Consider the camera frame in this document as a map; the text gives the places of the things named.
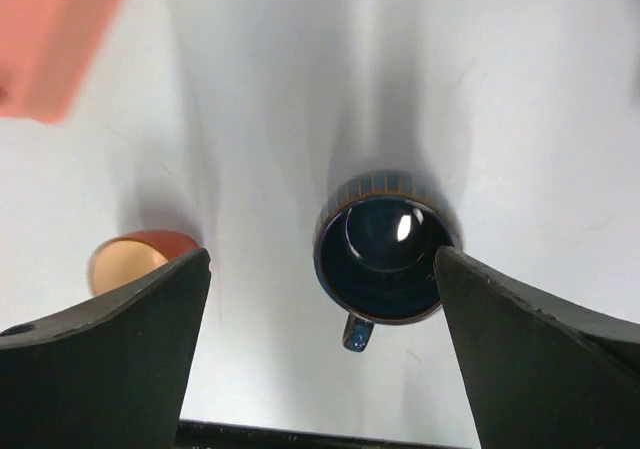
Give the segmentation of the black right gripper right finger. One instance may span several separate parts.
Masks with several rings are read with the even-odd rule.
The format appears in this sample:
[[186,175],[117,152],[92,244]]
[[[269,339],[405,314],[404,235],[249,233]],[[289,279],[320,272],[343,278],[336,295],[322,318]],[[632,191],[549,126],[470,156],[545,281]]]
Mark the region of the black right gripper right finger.
[[451,247],[435,274],[482,447],[638,447],[638,324]]

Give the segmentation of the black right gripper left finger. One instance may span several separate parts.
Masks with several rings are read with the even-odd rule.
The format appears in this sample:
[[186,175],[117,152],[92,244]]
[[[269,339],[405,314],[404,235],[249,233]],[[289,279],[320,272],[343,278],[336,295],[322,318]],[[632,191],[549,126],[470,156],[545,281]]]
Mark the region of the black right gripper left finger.
[[2,447],[172,447],[209,264],[206,250],[191,250],[132,283],[2,331]]

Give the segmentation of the small orange mug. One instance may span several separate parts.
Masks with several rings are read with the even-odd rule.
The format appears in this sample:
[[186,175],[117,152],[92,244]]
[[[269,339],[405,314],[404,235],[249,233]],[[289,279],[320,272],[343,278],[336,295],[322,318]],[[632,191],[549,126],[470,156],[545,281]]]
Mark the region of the small orange mug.
[[91,294],[100,296],[131,283],[199,247],[189,235],[164,229],[130,232],[107,240],[88,261]]

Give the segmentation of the dark blue mug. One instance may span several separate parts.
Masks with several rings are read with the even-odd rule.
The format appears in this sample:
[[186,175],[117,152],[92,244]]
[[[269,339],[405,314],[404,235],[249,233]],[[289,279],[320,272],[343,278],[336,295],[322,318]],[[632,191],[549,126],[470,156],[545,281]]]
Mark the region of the dark blue mug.
[[415,324],[438,311],[436,253],[461,245],[455,213],[424,177],[372,170],[341,184],[318,217],[313,263],[348,314],[344,348],[360,353],[376,325]]

